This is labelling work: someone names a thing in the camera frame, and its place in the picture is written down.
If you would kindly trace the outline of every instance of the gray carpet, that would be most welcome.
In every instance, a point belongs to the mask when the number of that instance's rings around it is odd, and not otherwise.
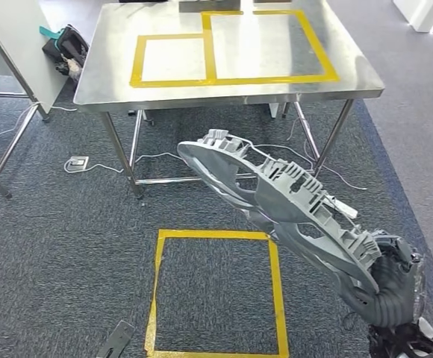
[[[73,107],[67,86],[56,105]],[[0,99],[0,131],[14,125],[26,101]],[[320,142],[342,103],[303,106]],[[287,143],[302,151],[295,119],[271,120],[267,106],[156,110],[155,126],[142,127],[139,154],[176,151],[209,128],[227,128],[255,143]],[[113,113],[130,148],[132,118]],[[0,137],[0,154],[10,135]],[[274,156],[295,159],[284,150]],[[53,110],[36,118],[0,177],[14,197],[0,197],[0,357],[95,357],[120,319],[136,331],[123,357],[145,357],[144,341],[159,228],[253,230],[240,214],[202,183],[148,186],[138,201],[126,179],[105,169],[68,175],[70,155],[89,165],[120,168],[98,116]],[[366,192],[348,188],[329,172],[320,180],[360,210],[358,223],[404,233],[355,112],[327,162]],[[190,174],[172,158],[144,160],[145,177]],[[155,348],[169,351],[275,353],[277,349],[267,247],[247,240],[169,239],[156,291]],[[280,248],[291,357],[366,357],[366,328],[326,277]],[[426,316],[433,323],[433,297]]]

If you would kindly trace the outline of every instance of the stainless steel table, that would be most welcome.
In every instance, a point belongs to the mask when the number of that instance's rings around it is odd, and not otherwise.
[[[325,0],[254,4],[240,10],[179,11],[178,2],[102,7],[74,103],[102,119],[130,185],[144,110],[218,104],[289,104],[322,167],[353,101],[375,98],[382,81]],[[320,154],[299,105],[345,99]],[[110,111],[138,109],[128,159]]]

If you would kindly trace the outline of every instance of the robotic arm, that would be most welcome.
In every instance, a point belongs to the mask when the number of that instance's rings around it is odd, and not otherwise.
[[[258,166],[246,160],[250,148],[265,160]],[[419,324],[425,302],[423,260],[404,239],[363,230],[347,216],[351,227],[343,229],[332,215],[338,211],[334,199],[316,178],[227,131],[210,130],[196,142],[181,142],[178,151],[249,222],[332,277],[346,304],[369,324],[372,357],[433,354],[433,339]],[[241,188],[239,170],[255,175],[256,189]]]

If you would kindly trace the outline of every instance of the yellow tape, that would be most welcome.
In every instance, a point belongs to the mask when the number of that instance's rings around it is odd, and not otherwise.
[[[279,354],[207,353],[155,351],[153,358],[280,358]]]
[[[200,87],[200,86],[229,86],[242,84],[309,84],[327,81],[338,81],[339,77],[327,57],[324,48],[318,40],[310,22],[302,10],[258,10],[254,15],[295,15],[301,24],[304,35],[307,38],[314,54],[323,70],[320,75],[295,75],[281,77],[257,77],[257,78],[218,78],[217,66],[215,62],[212,16],[234,16],[242,15],[242,11],[204,11],[201,13],[202,34],[169,34],[169,35],[141,35],[137,40],[137,48],[134,66],[130,78],[132,87]],[[147,40],[181,40],[181,39],[203,39],[203,54],[206,65],[206,78],[202,80],[169,80],[169,81],[142,81],[145,44]]]
[[[283,290],[281,287],[281,274],[280,274],[280,259],[278,247],[270,239],[267,240],[270,250],[270,265],[271,266],[271,281],[273,282],[273,302],[274,316],[277,319],[277,336],[278,337],[278,350],[280,357],[289,357],[288,337],[286,335],[286,320],[285,305],[283,303]]]
[[[303,11],[298,10],[295,11],[295,14],[298,20],[299,20],[299,23],[301,24],[301,28],[303,28],[304,35],[306,35],[307,41],[310,43],[311,48],[313,48],[313,51],[314,51],[314,54],[318,58],[321,64],[321,67],[323,67],[325,76],[326,77],[325,81],[338,81],[339,77],[334,69],[331,61],[327,58],[324,48],[323,45],[321,45],[320,40],[318,40],[318,37],[314,33],[314,30],[313,30],[304,13]]]
[[[265,233],[260,231],[240,230],[159,230],[159,237],[184,239],[249,239],[267,240]]]
[[[153,352],[155,348],[155,335],[156,334],[156,282],[159,279],[159,271],[162,262],[163,245],[166,243],[166,237],[159,232],[156,239],[156,248],[155,249],[155,277],[153,279],[153,295],[152,303],[150,305],[150,314],[147,331],[145,332],[145,344],[144,347],[147,352]]]
[[[278,354],[240,354],[240,353],[212,353],[212,352],[177,352],[156,351],[156,335],[156,286],[159,271],[166,239],[249,239],[267,240],[270,252],[270,267],[273,286],[274,316],[277,321],[277,339]],[[278,248],[265,233],[258,231],[239,230],[159,230],[155,250],[155,277],[152,303],[150,306],[148,324],[145,333],[145,344],[147,357],[151,358],[287,358],[289,357],[288,335],[286,334],[283,294],[281,287]]]

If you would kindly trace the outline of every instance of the teal strap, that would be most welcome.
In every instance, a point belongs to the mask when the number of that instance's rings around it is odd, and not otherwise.
[[[52,31],[49,30],[48,28],[39,26],[39,32],[41,33],[42,35],[47,36],[50,39],[58,40],[58,38],[61,37],[61,35],[62,35],[62,33],[64,32],[64,29],[62,28],[59,32],[52,32]]]

